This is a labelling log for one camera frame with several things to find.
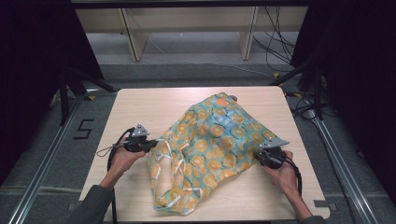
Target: gray sleeve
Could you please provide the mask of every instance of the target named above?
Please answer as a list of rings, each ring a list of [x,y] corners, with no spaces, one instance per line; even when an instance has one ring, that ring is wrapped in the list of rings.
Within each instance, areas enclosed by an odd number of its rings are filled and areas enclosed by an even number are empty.
[[[98,185],[93,185],[81,205],[70,215],[65,224],[102,223],[103,217],[114,193]]]
[[[326,224],[326,221],[323,217],[320,216],[312,216],[304,219],[300,224]]]

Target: gray floor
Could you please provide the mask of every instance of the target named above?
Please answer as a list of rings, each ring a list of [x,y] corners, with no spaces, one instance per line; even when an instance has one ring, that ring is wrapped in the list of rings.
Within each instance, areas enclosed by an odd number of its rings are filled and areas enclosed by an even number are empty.
[[[269,38],[266,34],[256,36],[264,45],[268,44]],[[297,34],[286,33],[284,36],[292,42]],[[267,55],[255,42],[252,44],[249,60],[242,61],[234,33],[153,34],[148,39],[139,63],[132,62],[124,35],[89,35],[89,39],[106,81],[119,88],[267,85],[276,73],[266,65],[267,62],[274,68],[291,69],[276,57]],[[283,50],[280,45],[273,45],[272,48],[279,52]],[[285,83],[284,90],[296,91],[298,78]],[[87,83],[87,88],[96,89],[90,83]],[[83,101],[76,112],[25,223],[62,223],[69,216],[69,209],[78,201],[106,119],[116,98],[116,94],[105,91],[98,91],[93,95],[94,100]],[[300,99],[287,97],[291,108],[294,108]],[[333,115],[336,115],[336,111],[331,107],[325,109],[326,126],[346,160],[347,167],[372,206],[379,223],[394,223],[395,206],[364,158],[356,154],[358,148],[341,119]],[[74,140],[73,137],[85,134],[77,131],[83,119],[93,119],[84,123],[84,128],[92,128],[90,137],[86,140]],[[59,129],[60,120],[60,103],[56,100],[36,133],[31,149],[21,155],[1,188],[0,223],[7,223],[21,199]],[[333,207],[332,214],[327,219],[328,223],[353,223],[347,202],[315,126],[311,121],[301,117],[296,117],[295,122],[323,193]],[[349,202],[356,223],[362,223],[355,204],[351,200]]]

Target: black curtain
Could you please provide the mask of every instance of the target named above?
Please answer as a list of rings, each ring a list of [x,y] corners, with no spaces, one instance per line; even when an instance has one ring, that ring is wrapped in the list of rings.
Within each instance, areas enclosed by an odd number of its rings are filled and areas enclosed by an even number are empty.
[[[57,3],[0,3],[0,185],[29,149],[62,71],[71,66],[103,78],[76,11],[68,1]]]
[[[396,204],[396,5],[391,1],[346,0],[343,30],[321,65],[329,94],[393,203]],[[326,29],[331,5],[308,9],[292,64],[305,62]]]

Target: wooden table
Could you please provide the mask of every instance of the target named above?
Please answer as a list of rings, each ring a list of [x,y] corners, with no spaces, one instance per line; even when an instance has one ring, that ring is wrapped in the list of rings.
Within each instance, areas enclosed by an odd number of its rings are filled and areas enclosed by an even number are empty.
[[[290,144],[283,149],[294,153],[294,161],[303,176],[303,197],[314,215],[329,217],[329,208],[317,208],[314,200],[324,200],[323,193],[303,141],[279,87],[216,87],[128,89],[118,93],[108,118],[98,150],[114,144],[120,135],[137,123],[150,131],[148,139],[160,137],[190,107],[206,97],[226,92],[238,98],[238,104],[264,126]],[[200,201],[188,216],[178,216],[153,209],[148,156],[138,160],[117,184],[119,221],[230,221],[295,219],[283,193],[272,185],[259,164],[244,173],[220,182],[214,192]],[[95,156],[81,193],[84,199],[90,187],[99,184],[106,174],[107,157]],[[111,206],[105,221],[111,220]]]

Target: crumpled fabric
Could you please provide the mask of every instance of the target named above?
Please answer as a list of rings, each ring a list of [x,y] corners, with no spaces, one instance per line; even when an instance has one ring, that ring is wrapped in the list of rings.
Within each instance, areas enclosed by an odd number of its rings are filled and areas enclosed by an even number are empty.
[[[278,138],[225,92],[192,105],[161,137],[148,158],[154,209],[188,215],[218,183],[255,164],[264,139]],[[171,160],[172,188],[157,193],[160,160]],[[182,181],[176,182],[176,174]]]

